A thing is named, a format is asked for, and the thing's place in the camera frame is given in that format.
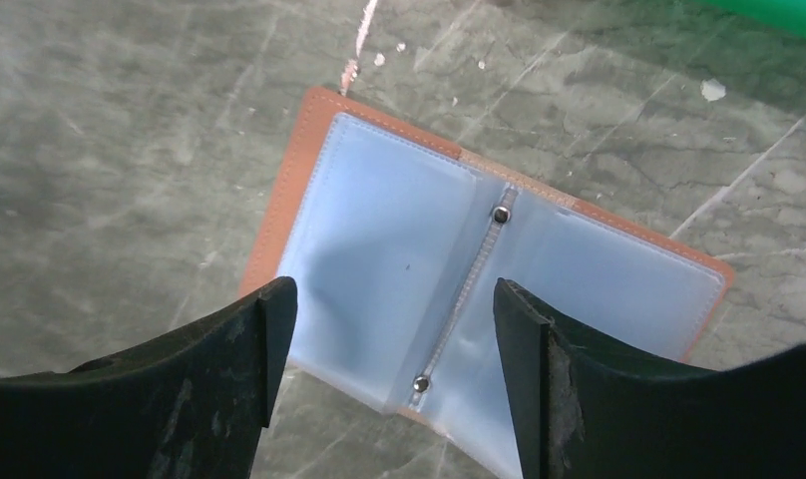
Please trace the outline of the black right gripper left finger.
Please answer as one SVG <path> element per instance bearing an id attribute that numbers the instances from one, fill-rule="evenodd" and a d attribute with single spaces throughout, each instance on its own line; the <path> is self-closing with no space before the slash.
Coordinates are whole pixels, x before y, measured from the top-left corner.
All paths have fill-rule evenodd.
<path id="1" fill-rule="evenodd" d="M 0 377 L 0 478 L 246 478 L 297 314 L 277 278 L 65 373 Z"/>

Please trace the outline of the tan leather card holder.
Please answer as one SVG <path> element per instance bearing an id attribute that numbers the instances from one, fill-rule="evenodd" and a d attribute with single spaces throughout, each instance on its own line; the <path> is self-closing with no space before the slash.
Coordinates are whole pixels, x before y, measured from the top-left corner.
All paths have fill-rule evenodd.
<path id="1" fill-rule="evenodd" d="M 518 478 L 499 278 L 684 358 L 732 284 L 721 260 L 323 87 L 307 91 L 241 293 L 292 277 L 292 364 Z"/>

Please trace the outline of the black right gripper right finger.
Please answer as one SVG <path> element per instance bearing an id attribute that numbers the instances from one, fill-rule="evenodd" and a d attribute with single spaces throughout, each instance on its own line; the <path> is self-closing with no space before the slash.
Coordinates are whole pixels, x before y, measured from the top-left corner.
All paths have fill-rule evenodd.
<path id="1" fill-rule="evenodd" d="M 712 371 L 504 278 L 493 312 L 524 477 L 806 478 L 806 343 Z"/>

